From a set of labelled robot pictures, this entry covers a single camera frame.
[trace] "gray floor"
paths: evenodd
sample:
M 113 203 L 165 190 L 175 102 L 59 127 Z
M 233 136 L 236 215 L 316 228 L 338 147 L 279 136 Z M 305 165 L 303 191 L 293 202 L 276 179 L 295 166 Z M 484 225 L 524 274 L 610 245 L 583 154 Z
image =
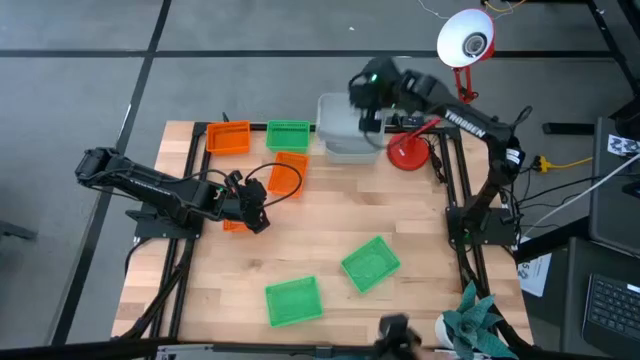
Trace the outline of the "gray floor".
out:
M 475 5 L 468 0 L 423 2 L 443 16 Z M 161 4 L 0 0 L 0 49 L 146 49 Z M 617 5 L 604 4 L 604 16 L 623 52 L 637 59 L 640 41 Z M 174 0 L 159 48 L 432 50 L 443 23 L 415 0 Z M 588 9 L 580 5 L 525 4 L 497 19 L 496 32 L 498 50 L 606 49 Z M 314 120 L 318 97 L 345 91 L 348 79 L 366 61 L 157 59 L 127 155 L 153 165 L 167 120 L 215 121 L 222 111 L 253 121 Z M 453 87 L 450 70 L 437 59 L 398 63 L 433 73 Z M 75 184 L 73 170 L 85 148 L 115 143 L 140 65 L 141 59 L 135 58 L 0 58 L 0 219 L 39 232 L 34 242 L 0 241 L 0 348 L 49 341 L 96 198 Z M 640 69 L 636 62 L 631 65 Z M 481 93 L 474 105 L 504 121 L 532 105 L 533 115 L 518 132 L 523 147 L 529 158 L 543 154 L 557 164 L 590 156 L 592 139 L 545 136 L 541 123 L 595 122 L 631 98 L 610 60 L 490 60 L 474 68 L 474 86 Z M 534 174 L 530 193 L 589 174 L 589 166 Z M 519 196 L 526 180 L 517 182 Z M 582 189 L 576 186 L 541 200 L 559 202 Z M 135 207 L 127 200 L 112 200 L 71 342 L 109 337 L 134 229 L 124 211 Z M 567 209 L 550 223 L 562 225 L 583 216 L 579 208 Z M 523 223 L 532 224 L 545 209 L 525 213 Z M 557 349 L 553 334 L 560 324 L 545 308 L 560 306 L 564 276 L 563 254 L 553 258 L 545 297 L 527 297 L 535 341 L 549 349 Z

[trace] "yellow cable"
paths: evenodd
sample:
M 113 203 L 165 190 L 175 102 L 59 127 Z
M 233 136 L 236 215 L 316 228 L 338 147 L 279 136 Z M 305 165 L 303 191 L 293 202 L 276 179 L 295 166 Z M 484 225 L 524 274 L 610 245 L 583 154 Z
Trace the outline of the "yellow cable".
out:
M 489 9 L 491 9 L 491 10 L 493 10 L 493 11 L 495 11 L 495 12 L 507 12 L 507 11 L 511 11 L 513 8 L 516 8 L 516 7 L 520 6 L 520 5 L 522 5 L 522 4 L 523 4 L 524 2 L 526 2 L 526 1 L 527 1 L 527 0 L 521 0 L 519 3 L 517 3 L 517 4 L 513 5 L 513 6 L 512 6 L 511 8 L 509 8 L 509 9 L 496 9 L 496 8 L 494 8 L 494 7 L 493 7 L 493 5 L 489 4 L 489 0 L 486 0 L 486 1 L 484 2 L 484 4 L 485 4 L 485 5 L 487 5 L 487 7 L 489 7 Z
M 586 159 L 582 159 L 580 161 L 576 161 L 576 162 L 572 162 L 571 164 L 566 164 L 566 165 L 554 165 L 554 164 L 549 164 L 547 167 L 549 169 L 567 169 L 573 166 L 577 166 L 577 165 L 582 165 L 584 163 L 588 163 L 589 161 L 593 160 L 592 157 L 590 158 L 586 158 Z

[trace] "lamp base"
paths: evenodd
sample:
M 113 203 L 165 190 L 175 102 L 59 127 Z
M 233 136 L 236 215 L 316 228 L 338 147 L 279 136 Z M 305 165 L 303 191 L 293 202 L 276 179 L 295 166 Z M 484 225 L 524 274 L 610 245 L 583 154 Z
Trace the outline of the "lamp base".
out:
M 387 156 L 393 166 L 398 169 L 417 170 L 429 160 L 429 147 L 421 138 L 411 136 L 402 140 L 404 137 L 407 137 L 407 134 L 397 134 L 391 138 L 389 142 L 391 146 L 387 147 Z

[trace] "sticker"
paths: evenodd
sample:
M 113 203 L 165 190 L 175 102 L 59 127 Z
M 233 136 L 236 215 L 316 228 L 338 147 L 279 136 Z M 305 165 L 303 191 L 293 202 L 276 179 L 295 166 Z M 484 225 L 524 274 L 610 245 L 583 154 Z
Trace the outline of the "sticker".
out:
M 523 236 L 522 241 L 529 241 L 528 237 Z M 547 273 L 551 264 L 551 254 L 542 255 L 531 261 L 518 265 L 518 279 L 520 280 L 520 289 L 537 297 L 544 294 L 544 285 L 547 282 Z
M 640 151 L 640 142 L 609 134 L 607 151 L 618 156 L 635 154 Z
M 520 156 L 520 151 L 514 149 L 507 149 L 507 155 Z
M 511 162 L 514 162 L 517 165 L 520 165 L 520 159 L 517 156 L 513 156 L 511 154 L 507 154 L 507 160 L 510 160 Z

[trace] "keyboard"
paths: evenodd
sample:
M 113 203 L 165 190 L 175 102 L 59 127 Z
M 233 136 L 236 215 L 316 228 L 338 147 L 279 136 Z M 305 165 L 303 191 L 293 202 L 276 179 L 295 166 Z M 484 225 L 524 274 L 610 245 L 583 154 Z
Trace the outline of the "keyboard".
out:
M 640 348 L 640 285 L 591 274 L 582 338 L 600 350 L 632 358 Z

